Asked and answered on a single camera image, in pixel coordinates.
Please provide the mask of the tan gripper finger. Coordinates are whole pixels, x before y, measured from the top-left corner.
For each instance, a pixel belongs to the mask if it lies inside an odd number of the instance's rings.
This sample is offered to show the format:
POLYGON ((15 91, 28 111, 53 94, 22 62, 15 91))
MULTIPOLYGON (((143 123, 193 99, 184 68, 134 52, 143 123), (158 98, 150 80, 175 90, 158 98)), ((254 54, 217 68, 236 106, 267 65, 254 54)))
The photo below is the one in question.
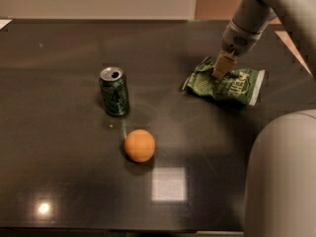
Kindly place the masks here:
POLYGON ((233 52, 221 50, 215 60, 211 76, 216 80, 221 80, 236 64, 237 60, 233 52))

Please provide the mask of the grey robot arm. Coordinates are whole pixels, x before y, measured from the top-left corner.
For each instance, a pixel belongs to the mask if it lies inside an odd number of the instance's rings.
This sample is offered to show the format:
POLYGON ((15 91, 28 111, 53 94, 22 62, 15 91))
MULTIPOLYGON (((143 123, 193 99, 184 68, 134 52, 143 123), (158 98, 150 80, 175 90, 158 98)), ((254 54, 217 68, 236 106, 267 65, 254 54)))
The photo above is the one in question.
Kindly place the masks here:
MULTIPOLYGON (((316 76, 316 0, 242 0, 222 37, 212 75, 220 79, 279 18, 316 76)), ((316 237, 316 114, 274 119, 259 133, 249 157, 244 237, 316 237)))

